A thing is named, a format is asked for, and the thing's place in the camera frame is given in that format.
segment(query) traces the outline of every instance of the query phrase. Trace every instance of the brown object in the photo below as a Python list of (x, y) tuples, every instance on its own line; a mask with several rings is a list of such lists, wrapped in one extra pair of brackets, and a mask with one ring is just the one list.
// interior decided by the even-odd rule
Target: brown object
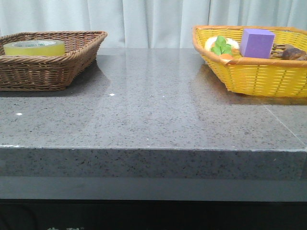
[(307, 53), (304, 50), (295, 48), (290, 44), (273, 45), (271, 57), (281, 58), (283, 60), (307, 60)]
[[(0, 37), (0, 91), (59, 91), (95, 59), (104, 31), (25, 32)], [(62, 56), (7, 56), (3, 45), (23, 40), (57, 39)]]

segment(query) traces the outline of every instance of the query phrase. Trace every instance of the purple foam cube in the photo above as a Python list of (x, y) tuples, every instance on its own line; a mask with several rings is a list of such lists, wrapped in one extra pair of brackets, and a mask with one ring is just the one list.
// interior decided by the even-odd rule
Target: purple foam cube
[(269, 58), (275, 34), (263, 29), (244, 29), (240, 53), (244, 57)]

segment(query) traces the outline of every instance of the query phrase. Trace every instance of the roll of tape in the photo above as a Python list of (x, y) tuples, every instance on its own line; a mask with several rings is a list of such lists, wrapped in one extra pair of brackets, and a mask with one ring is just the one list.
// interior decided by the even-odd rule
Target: roll of tape
[(3, 45), (5, 55), (60, 56), (65, 54), (65, 45), (61, 40), (29, 40), (11, 42)]

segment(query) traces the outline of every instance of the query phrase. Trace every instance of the white curtain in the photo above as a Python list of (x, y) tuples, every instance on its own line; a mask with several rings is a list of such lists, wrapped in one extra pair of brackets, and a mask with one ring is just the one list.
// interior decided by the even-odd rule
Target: white curtain
[(197, 24), (307, 29), (306, 0), (0, 0), (0, 35), (104, 30), (103, 47), (192, 48)]

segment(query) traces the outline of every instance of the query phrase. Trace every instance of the wicker basket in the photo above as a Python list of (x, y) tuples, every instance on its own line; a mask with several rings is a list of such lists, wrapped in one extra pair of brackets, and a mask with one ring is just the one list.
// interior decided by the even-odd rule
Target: wicker basket
[[(96, 58), (104, 31), (25, 32), (0, 37), (0, 91), (59, 91)], [(37, 39), (58, 39), (62, 56), (6, 56), (3, 45)]]
[(292, 44), (307, 51), (307, 31), (293, 27), (194, 26), (193, 44), (229, 91), (270, 97), (306, 97), (307, 61), (242, 57), (223, 60), (205, 50), (208, 38), (221, 35), (240, 43), (244, 28), (267, 29), (275, 33), (274, 43)]

